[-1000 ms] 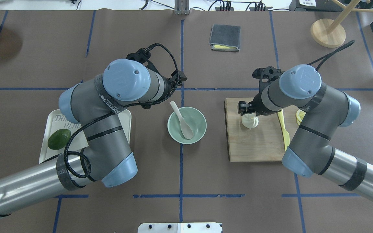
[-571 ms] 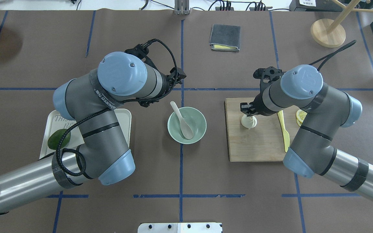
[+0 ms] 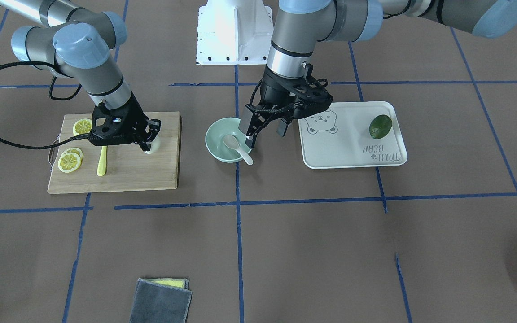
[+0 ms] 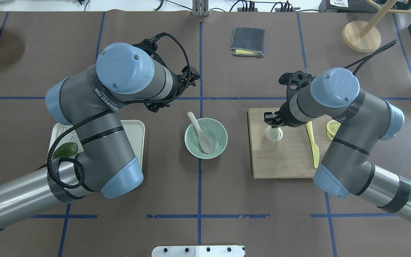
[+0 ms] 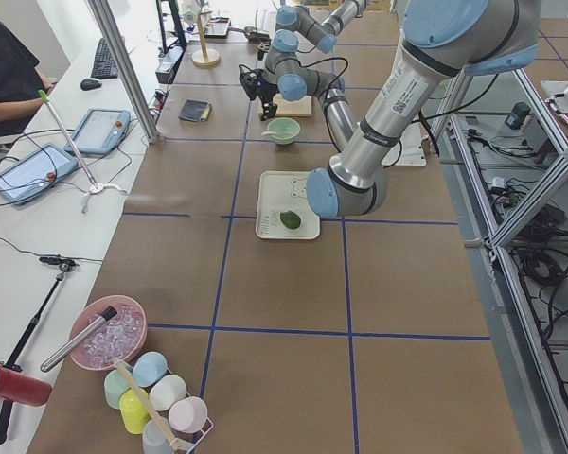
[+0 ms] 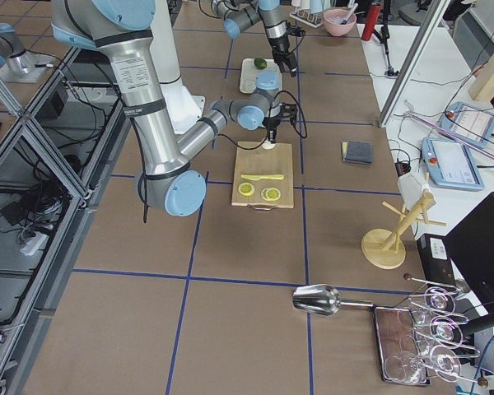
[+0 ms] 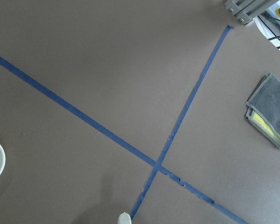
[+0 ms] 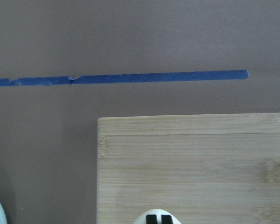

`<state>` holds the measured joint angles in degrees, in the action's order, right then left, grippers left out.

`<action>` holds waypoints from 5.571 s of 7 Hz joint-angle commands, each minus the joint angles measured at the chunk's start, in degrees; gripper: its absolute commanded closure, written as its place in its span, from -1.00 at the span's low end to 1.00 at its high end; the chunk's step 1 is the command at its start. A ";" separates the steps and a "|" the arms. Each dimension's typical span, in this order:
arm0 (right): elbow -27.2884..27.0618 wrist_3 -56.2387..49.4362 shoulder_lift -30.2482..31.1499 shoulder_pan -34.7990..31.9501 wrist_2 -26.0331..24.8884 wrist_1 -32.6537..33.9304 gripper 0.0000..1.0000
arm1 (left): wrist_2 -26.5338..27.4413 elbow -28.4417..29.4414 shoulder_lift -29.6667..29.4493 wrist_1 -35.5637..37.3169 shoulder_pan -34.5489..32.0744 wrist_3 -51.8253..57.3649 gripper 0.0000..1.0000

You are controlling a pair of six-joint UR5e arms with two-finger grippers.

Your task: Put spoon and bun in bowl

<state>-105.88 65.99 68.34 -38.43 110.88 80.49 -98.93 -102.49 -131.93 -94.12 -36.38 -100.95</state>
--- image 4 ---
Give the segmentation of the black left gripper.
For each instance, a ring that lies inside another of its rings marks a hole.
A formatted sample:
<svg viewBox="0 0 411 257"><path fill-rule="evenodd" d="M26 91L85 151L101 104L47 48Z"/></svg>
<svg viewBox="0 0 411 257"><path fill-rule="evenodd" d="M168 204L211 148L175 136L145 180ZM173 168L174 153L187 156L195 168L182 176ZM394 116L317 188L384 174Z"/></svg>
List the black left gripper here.
<svg viewBox="0 0 411 257"><path fill-rule="evenodd" d="M136 97L134 100L132 100L133 104L144 104L146 108L151 112L158 112L159 109L169 107L170 102L179 98L189 86L196 86L196 80L199 80L201 78L200 73L190 65L187 53L182 44L178 41L178 39L174 37L172 37L171 39L179 46L186 60L186 65L182 69L182 73L180 75L176 75L175 73L171 72L171 70L167 67L166 63L162 60L159 54L156 53L158 49L157 41L160 40L159 37L144 39L142 42L132 45L143 50L154 60L154 62L159 63L163 68L167 69L167 71L165 72L165 86L163 87L163 89L165 89L166 86L170 86L170 89L168 90L168 94L166 96L161 97L161 99L159 100L155 99L159 96L159 94L152 98Z"/></svg>

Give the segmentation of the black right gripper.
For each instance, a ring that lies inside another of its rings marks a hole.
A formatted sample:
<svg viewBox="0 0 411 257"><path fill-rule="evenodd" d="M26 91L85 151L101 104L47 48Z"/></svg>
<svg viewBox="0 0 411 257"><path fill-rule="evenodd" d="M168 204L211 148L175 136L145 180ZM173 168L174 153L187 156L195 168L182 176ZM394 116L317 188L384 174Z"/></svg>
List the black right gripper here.
<svg viewBox="0 0 411 257"><path fill-rule="evenodd" d="M293 73L286 72L282 74L279 78L279 84L287 86L287 101L275 113L264 112L264 122L272 129L282 126L300 127L301 125L306 124L306 121L300 121L291 113L290 101L295 94L308 86L313 79L311 74L302 71Z"/></svg>

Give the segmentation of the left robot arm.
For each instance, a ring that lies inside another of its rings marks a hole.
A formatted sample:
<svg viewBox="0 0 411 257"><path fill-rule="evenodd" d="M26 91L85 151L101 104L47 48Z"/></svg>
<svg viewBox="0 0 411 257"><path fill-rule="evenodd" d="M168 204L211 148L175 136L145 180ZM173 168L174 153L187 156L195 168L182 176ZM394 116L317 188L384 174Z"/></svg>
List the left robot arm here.
<svg viewBox="0 0 411 257"><path fill-rule="evenodd" d="M136 45L113 43L87 70L47 92L48 112L71 128L51 145L44 166L0 186L0 231L92 192L119 197L142 183L118 112L130 104L157 112L200 78L190 64L179 75L166 67L156 54L163 36Z"/></svg>

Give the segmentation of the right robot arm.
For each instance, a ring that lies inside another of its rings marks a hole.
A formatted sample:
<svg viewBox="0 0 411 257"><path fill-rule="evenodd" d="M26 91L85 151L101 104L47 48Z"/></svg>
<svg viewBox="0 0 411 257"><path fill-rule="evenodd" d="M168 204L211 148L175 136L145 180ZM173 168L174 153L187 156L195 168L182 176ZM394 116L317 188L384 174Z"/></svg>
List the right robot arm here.
<svg viewBox="0 0 411 257"><path fill-rule="evenodd" d="M271 127L300 127L327 115L340 123L313 176L328 194L354 194L411 222L411 181L368 161L378 140L389 140L404 124L401 109L360 88L346 68L332 68L313 77L302 71L279 78L287 101L277 112L265 112Z"/></svg>

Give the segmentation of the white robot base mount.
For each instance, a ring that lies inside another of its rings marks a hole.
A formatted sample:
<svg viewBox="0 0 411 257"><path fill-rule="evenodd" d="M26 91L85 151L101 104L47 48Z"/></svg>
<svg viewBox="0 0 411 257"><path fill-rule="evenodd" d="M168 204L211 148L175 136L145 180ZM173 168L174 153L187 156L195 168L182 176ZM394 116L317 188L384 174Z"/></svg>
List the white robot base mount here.
<svg viewBox="0 0 411 257"><path fill-rule="evenodd" d="M239 245L197 245L157 246L152 257L245 257L245 246Z"/></svg>

